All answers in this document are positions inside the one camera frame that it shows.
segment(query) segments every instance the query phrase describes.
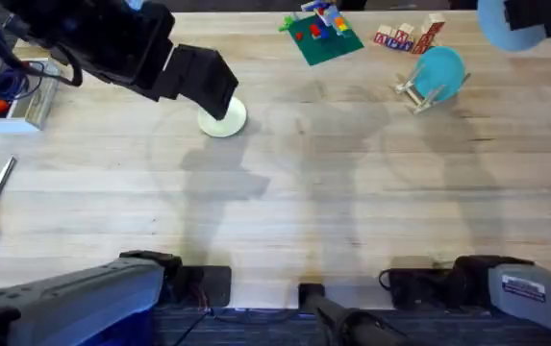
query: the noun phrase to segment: white disc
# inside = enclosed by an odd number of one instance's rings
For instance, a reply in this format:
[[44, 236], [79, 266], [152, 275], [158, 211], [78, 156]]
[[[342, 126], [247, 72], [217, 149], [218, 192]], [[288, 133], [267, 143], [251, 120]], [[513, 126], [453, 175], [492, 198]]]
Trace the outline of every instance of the white disc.
[[198, 126], [205, 134], [213, 137], [227, 137], [239, 132], [247, 121], [247, 109], [236, 97], [230, 100], [228, 111], [223, 119], [217, 121], [205, 110], [198, 111]]

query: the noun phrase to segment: black cable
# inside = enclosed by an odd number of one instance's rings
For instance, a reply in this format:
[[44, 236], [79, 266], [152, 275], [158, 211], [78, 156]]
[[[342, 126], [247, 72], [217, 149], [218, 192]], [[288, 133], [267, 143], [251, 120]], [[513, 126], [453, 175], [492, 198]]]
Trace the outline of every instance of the black cable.
[[179, 346], [181, 345], [181, 343], [183, 342], [183, 340], [186, 339], [186, 337], [188, 337], [189, 333], [191, 333], [191, 331], [193, 331], [194, 328], [196, 328], [196, 326], [202, 322], [202, 320], [205, 319], [205, 317], [207, 317], [209, 313], [206, 312], [204, 313], [202, 316], [200, 316], [200, 318], [198, 318], [194, 323], [191, 324], [191, 326], [189, 326], [189, 328], [183, 333], [181, 334], [181, 336], [179, 336], [179, 338], [177, 339], [177, 341], [173, 344], [173, 346]]
[[392, 327], [392, 325], [391, 325], [389, 322], [387, 322], [384, 318], [378, 317], [378, 316], [375, 316], [375, 317], [376, 317], [376, 319], [377, 319], [377, 322], [378, 322], [380, 325], [382, 325], [382, 326], [384, 326], [384, 327], [387, 327], [388, 329], [392, 330], [393, 332], [395, 332], [395, 333], [397, 333], [397, 334], [400, 334], [401, 336], [408, 337], [407, 334], [405, 334], [405, 333], [401, 332], [400, 330], [398, 330], [398, 329]]
[[80, 87], [83, 84], [83, 70], [81, 68], [81, 64], [67, 49], [60, 45], [56, 45], [55, 48], [59, 49], [60, 52], [65, 55], [68, 62], [70, 62], [70, 65], [72, 66], [72, 80], [68, 80], [60, 75], [52, 75], [46, 72], [38, 71], [31, 66], [25, 65], [21, 59], [17, 58], [12, 50], [10, 50], [10, 48], [2, 42], [0, 42], [0, 58], [10, 68], [21, 71], [27, 75], [52, 78], [67, 86]]
[[30, 76], [52, 78], [66, 85], [79, 87], [83, 83], [83, 69], [81, 68], [81, 64], [64, 47], [60, 45], [55, 45], [54, 47], [59, 49], [60, 52], [65, 55], [65, 58], [68, 60], [68, 62], [70, 62], [73, 74], [72, 80], [68, 80], [67, 78], [59, 75], [52, 75], [42, 71], [38, 71], [32, 66], [26, 66], [25, 64], [23, 64], [21, 59], [17, 58], [12, 49], [8, 46], [8, 43], [4, 39], [4, 36], [2, 35], [2, 31], [0, 29], [0, 58], [8, 67]]
[[[37, 64], [42, 71], [46, 69], [43, 62], [26, 63]], [[42, 77], [38, 79], [38, 84], [31, 90], [29, 90], [29, 85], [29, 78], [25, 73], [7, 68], [0, 73], [0, 100], [13, 102], [32, 96], [42, 85]]]
[[386, 270], [381, 271], [381, 272], [380, 272], [380, 275], [378, 276], [378, 282], [380, 283], [380, 286], [381, 286], [386, 292], [390, 292], [390, 286], [384, 284], [384, 282], [382, 281], [382, 277], [383, 277], [385, 274], [388, 274], [388, 273], [390, 273], [390, 269], [386, 269]]
[[219, 322], [237, 324], [242, 326], [265, 326], [270, 324], [286, 323], [297, 315], [298, 315], [298, 310], [291, 310], [288, 314], [286, 314], [282, 318], [269, 318], [264, 321], [252, 321], [251, 319], [248, 319], [247, 321], [242, 321], [235, 318], [223, 318], [221, 317], [221, 315], [220, 316], [213, 315], [213, 319]]

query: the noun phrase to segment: wooden stand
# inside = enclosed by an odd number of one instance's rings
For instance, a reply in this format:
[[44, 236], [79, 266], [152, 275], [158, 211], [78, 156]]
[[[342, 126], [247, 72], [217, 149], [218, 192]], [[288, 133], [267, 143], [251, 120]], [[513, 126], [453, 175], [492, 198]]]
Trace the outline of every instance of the wooden stand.
[[[418, 77], [420, 72], [422, 72], [422, 69], [424, 67], [424, 65], [415, 67], [410, 75], [408, 75], [408, 77], [405, 79], [401, 78], [400, 75], [397, 75], [399, 84], [394, 86], [395, 93], [402, 94], [405, 92], [408, 94], [408, 96], [410, 96], [414, 103], [414, 107], [412, 109], [412, 112], [414, 114], [419, 114], [437, 105], [439, 101], [436, 101], [436, 99], [438, 98], [439, 93], [445, 88], [445, 86], [438, 86], [437, 88], [431, 90], [427, 97], [423, 97], [420, 92], [418, 92], [418, 90], [414, 87], [414, 81]], [[465, 81], [467, 81], [467, 78], [469, 78], [469, 76], [469, 73], [465, 75], [465, 77], [463, 78], [462, 86]]]

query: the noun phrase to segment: wooden table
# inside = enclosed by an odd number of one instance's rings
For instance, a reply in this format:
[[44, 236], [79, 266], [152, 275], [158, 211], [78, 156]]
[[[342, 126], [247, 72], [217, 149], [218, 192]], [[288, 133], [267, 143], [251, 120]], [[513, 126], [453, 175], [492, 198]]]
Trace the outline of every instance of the wooden table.
[[[473, 12], [439, 36], [471, 72], [459, 97], [412, 115], [390, 86], [417, 57], [371, 43], [309, 67], [283, 13], [177, 14], [175, 42], [218, 49], [251, 122], [211, 139], [184, 99], [154, 103], [87, 78], [61, 86], [46, 131], [0, 136], [0, 286], [131, 249], [233, 267], [232, 306], [293, 307], [299, 282], [349, 306], [388, 305], [375, 277], [402, 261], [507, 254], [551, 268], [551, 40], [507, 54]], [[22, 56], [31, 48], [20, 46]]]

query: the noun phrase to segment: lego board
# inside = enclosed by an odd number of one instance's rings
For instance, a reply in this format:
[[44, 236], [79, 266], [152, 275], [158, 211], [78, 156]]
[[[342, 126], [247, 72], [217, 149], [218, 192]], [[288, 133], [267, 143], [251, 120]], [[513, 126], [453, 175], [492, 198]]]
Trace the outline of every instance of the lego board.
[[[312, 15], [295, 21], [288, 28], [292, 39], [309, 65], [326, 62], [364, 47], [352, 29], [349, 30], [347, 37], [342, 37], [337, 35], [333, 27], [327, 27], [326, 30], [329, 32], [327, 38], [313, 39], [310, 25], [317, 23], [318, 20], [320, 18], [317, 15]], [[296, 40], [296, 33], [303, 34], [303, 39]]]

